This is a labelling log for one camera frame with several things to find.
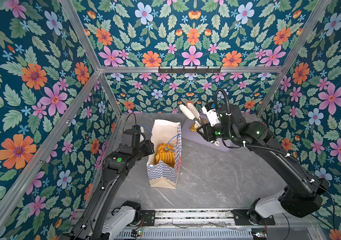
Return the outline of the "small bread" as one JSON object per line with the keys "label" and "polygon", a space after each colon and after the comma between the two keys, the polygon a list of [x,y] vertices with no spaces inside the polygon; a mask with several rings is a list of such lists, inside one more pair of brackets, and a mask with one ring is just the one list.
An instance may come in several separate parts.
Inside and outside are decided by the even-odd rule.
{"label": "small bread", "polygon": [[[201,121],[202,121],[202,123],[203,124],[206,124],[206,120],[205,119],[201,119]],[[197,132],[197,128],[198,128],[198,126],[197,126],[197,123],[193,123],[191,126],[190,126],[190,130],[192,131],[192,132]]]}

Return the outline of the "long ridged baguette bread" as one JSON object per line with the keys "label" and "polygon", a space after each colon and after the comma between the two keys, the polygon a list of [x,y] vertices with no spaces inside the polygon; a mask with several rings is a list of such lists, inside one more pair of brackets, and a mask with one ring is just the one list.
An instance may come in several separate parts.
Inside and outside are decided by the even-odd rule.
{"label": "long ridged baguette bread", "polygon": [[155,157],[155,164],[158,164],[160,161],[164,162],[165,164],[174,164],[175,163],[174,152],[166,152],[166,153],[158,152]]}

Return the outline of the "blue checkered paper bag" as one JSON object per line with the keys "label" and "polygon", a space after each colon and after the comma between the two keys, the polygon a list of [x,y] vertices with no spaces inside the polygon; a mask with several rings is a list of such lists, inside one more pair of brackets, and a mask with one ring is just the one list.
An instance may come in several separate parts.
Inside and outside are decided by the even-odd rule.
{"label": "blue checkered paper bag", "polygon": [[154,120],[151,142],[155,153],[149,156],[147,173],[150,186],[176,189],[181,167],[181,125]]}

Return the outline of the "steel tongs with beige tips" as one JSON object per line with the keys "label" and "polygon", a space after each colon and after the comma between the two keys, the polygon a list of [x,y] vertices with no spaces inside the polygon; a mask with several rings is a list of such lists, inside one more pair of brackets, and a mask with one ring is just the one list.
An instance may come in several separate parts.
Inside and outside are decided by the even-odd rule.
{"label": "steel tongs with beige tips", "polygon": [[180,105],[179,106],[181,112],[190,120],[193,120],[194,123],[197,123],[198,127],[201,127],[202,125],[204,125],[201,121],[201,117],[200,117],[200,113],[197,110],[197,108],[191,104],[191,103],[187,103],[186,106],[185,105]]}

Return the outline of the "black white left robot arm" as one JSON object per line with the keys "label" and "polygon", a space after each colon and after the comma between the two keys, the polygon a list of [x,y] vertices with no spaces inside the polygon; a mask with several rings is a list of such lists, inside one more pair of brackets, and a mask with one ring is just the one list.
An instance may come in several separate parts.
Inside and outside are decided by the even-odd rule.
{"label": "black white left robot arm", "polygon": [[61,240],[113,240],[128,225],[142,221],[141,204],[126,201],[114,213],[110,210],[117,191],[130,170],[142,158],[154,154],[154,144],[146,139],[141,126],[123,131],[119,148],[104,160],[100,181],[84,213]]}

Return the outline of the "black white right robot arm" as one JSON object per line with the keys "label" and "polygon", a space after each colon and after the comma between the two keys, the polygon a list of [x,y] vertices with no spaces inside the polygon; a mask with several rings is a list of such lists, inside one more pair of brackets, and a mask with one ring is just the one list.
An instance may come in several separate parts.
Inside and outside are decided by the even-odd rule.
{"label": "black white right robot arm", "polygon": [[239,106],[230,104],[223,89],[218,89],[214,101],[205,105],[208,123],[197,128],[207,142],[231,141],[233,148],[246,148],[261,157],[284,180],[284,189],[268,198],[257,198],[243,217],[253,225],[265,219],[288,213],[303,218],[320,210],[329,182],[312,175],[299,160],[284,149],[272,131],[259,121],[246,122]]}

